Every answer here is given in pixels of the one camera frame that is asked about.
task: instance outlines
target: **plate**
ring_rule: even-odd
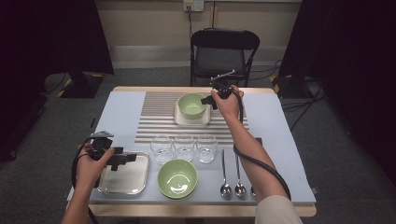
[[[137,194],[146,186],[149,170],[149,154],[146,152],[123,152],[136,154],[136,161],[120,165],[118,171],[107,166],[102,172],[98,190],[103,193]]]
[[[200,119],[185,119],[178,109],[178,99],[175,104],[175,123],[178,125],[206,125],[210,121],[210,105],[206,106],[206,111]]]
[[[172,160],[161,167],[157,184],[163,195],[170,199],[184,199],[195,189],[198,174],[194,165],[185,160]]]

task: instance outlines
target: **spoon handle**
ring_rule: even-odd
[[[239,157],[238,155],[235,154],[235,159],[236,159],[236,173],[238,174],[238,181],[241,179],[241,175],[239,174]]]
[[[221,162],[222,162],[222,167],[223,167],[224,183],[226,183],[226,178],[225,178],[225,162],[224,162],[224,148],[221,149]]]

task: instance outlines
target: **drinking glass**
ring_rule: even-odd
[[[218,140],[211,134],[202,134],[197,138],[197,158],[200,162],[209,163],[215,159]]]
[[[166,135],[158,135],[151,140],[151,150],[159,164],[165,164],[173,159],[172,139]]]
[[[176,158],[192,161],[194,157],[194,138],[189,134],[180,134],[175,137],[174,148]]]

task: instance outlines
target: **white tray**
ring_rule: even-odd
[[[103,193],[137,194],[146,185],[149,170],[149,154],[146,152],[124,152],[137,154],[136,161],[120,165],[118,171],[111,171],[111,166],[102,172],[98,190]]]
[[[200,119],[185,119],[178,109],[178,99],[175,104],[175,123],[178,125],[206,125],[210,121],[210,105],[206,106],[206,111]]]

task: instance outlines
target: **dark gray floor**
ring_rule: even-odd
[[[268,67],[254,67],[261,70]],[[95,130],[111,90],[125,86],[188,86],[189,67],[119,69],[107,76],[94,99],[61,99],[48,94],[40,118],[17,149],[15,161],[0,163],[0,223],[60,222],[70,190],[70,165],[77,145]],[[262,77],[268,72],[252,73]],[[47,79],[48,90],[62,75]],[[202,85],[207,81],[198,80]],[[249,87],[272,87],[269,79]],[[304,102],[304,99],[281,102]],[[291,125],[304,109],[285,112]],[[347,135],[328,100],[314,103],[292,131],[308,182],[318,192],[318,213],[304,223],[396,223],[396,190],[375,161]],[[117,223],[124,218],[100,218]],[[183,223],[143,218],[142,223]],[[205,223],[253,223],[252,219],[209,219]]]

